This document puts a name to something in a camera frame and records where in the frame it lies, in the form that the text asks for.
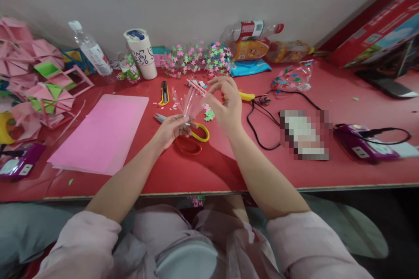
plastic bag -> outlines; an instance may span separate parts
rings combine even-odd
[[[178,97],[176,90],[172,87],[172,95],[175,102],[179,104],[179,109],[183,113],[183,116],[189,118],[188,122],[185,123],[187,125],[189,125],[204,108],[205,94],[194,87],[190,87],[188,93],[183,95],[182,98]]]
[[[311,88],[309,80],[311,77],[313,60],[303,61],[291,65],[279,73],[279,76],[272,81],[272,89],[285,91],[307,91]]]

white tumbler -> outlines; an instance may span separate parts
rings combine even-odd
[[[130,29],[124,32],[124,37],[144,79],[156,78],[157,69],[147,31],[139,28]]]

cardboard box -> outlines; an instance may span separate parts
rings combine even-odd
[[[328,60],[338,67],[373,62],[419,33],[419,0],[394,0],[338,47]]]

scissors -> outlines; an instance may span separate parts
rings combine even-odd
[[[161,115],[161,114],[156,114],[154,117],[155,117],[155,118],[156,118],[156,119],[157,119],[160,123],[163,123],[163,121],[166,119],[166,117],[165,117],[164,115]],[[210,138],[210,133],[208,132],[208,129],[207,129],[204,125],[202,125],[202,124],[200,124],[200,123],[195,123],[195,124],[196,124],[198,127],[202,128],[202,129],[204,130],[206,137],[205,137],[205,138],[202,138],[202,137],[198,136],[197,134],[195,134],[194,132],[192,132],[192,136],[193,136],[194,138],[196,138],[197,140],[199,140],[200,142],[207,142],[207,141],[209,140],[209,138]],[[201,153],[201,151],[202,151],[202,146],[201,146],[201,144],[200,144],[200,143],[198,143],[198,142],[196,142],[196,141],[192,140],[192,139],[191,139],[191,138],[189,138],[189,137],[185,137],[185,136],[182,136],[182,137],[183,137],[186,141],[189,141],[189,142],[191,142],[191,143],[196,144],[196,146],[198,147],[198,151],[197,151],[197,152],[189,152],[189,151],[184,150],[184,149],[182,148],[182,146],[180,145],[179,141],[178,141],[178,138],[179,138],[179,136],[178,136],[178,137],[176,137],[176,138],[175,138],[175,143],[176,143],[176,146],[178,146],[179,150],[180,150],[182,153],[184,153],[185,155],[197,155],[197,154]]]

cable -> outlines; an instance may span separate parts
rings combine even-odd
[[[272,92],[272,91],[278,91],[277,89],[271,89],[271,90],[269,90],[266,94],[268,94],[268,93],[270,93],[270,92]],[[282,93],[297,93],[297,94],[300,94],[300,95],[302,95],[313,107],[315,107],[317,110],[321,110],[320,109],[320,107],[318,107],[314,102],[312,102],[311,100],[310,100],[310,98],[308,98],[305,94],[303,94],[302,92],[299,92],[299,91],[284,91],[284,90],[281,90],[281,92]],[[253,133],[254,133],[254,135],[255,135],[255,137],[256,137],[256,140],[258,141],[258,144],[259,144],[259,146],[261,146],[263,149],[265,149],[265,150],[274,150],[274,149],[276,149],[276,148],[278,148],[280,145],[281,145],[281,143],[279,143],[278,145],[276,145],[275,147],[273,147],[273,148],[266,148],[264,145],[262,145],[262,143],[260,142],[260,140],[259,140],[259,137],[258,137],[258,134],[257,134],[257,132],[256,132],[256,130],[255,130],[255,128],[253,127],[253,125],[252,125],[252,123],[250,122],[250,119],[249,119],[249,117],[250,117],[250,115],[253,113],[253,111],[254,111],[254,105],[256,104],[256,105],[258,105],[260,108],[262,108],[262,109],[264,109],[270,116],[271,116],[271,118],[274,120],[274,122],[280,127],[281,126],[281,124],[279,124],[278,123],[278,121],[272,116],[272,114],[268,111],[268,110],[266,110],[264,107],[262,107],[260,104],[258,104],[254,99],[251,101],[252,102],[252,111],[250,111],[250,113],[247,115],[247,122],[249,123],[249,125],[250,125],[250,127],[251,127],[251,129],[252,129],[252,131],[253,131]],[[363,131],[363,132],[360,132],[360,134],[361,134],[361,136],[358,136],[358,135],[355,135],[355,134],[352,134],[352,133],[349,133],[349,132],[346,132],[346,131],[343,131],[343,130],[340,130],[340,129],[338,129],[338,128],[333,128],[333,130],[334,131],[339,131],[339,132],[341,132],[341,133],[345,133],[345,134],[347,134],[347,135],[350,135],[350,136],[354,136],[354,137],[357,137],[357,138],[359,138],[359,139],[362,139],[363,141],[367,141],[367,142],[371,142],[371,143],[374,143],[374,144],[378,144],[378,145],[397,145],[397,144],[401,144],[401,143],[404,143],[404,142],[407,142],[408,140],[410,140],[411,138],[412,138],[412,135],[407,131],[407,130],[405,130],[405,129],[402,129],[402,128],[396,128],[396,127],[385,127],[385,128],[379,128],[379,129],[372,129],[372,130],[369,130],[369,131]],[[387,131],[403,131],[403,132],[405,132],[406,134],[407,134],[407,137],[405,138],[405,139],[403,139],[402,141],[398,141],[398,142],[393,142],[393,143],[383,143],[383,142],[376,142],[376,141],[371,141],[371,140],[368,140],[368,139],[366,139],[365,137],[374,137],[375,135],[378,135],[378,134],[382,134],[382,133],[384,133],[384,132],[387,132]]]

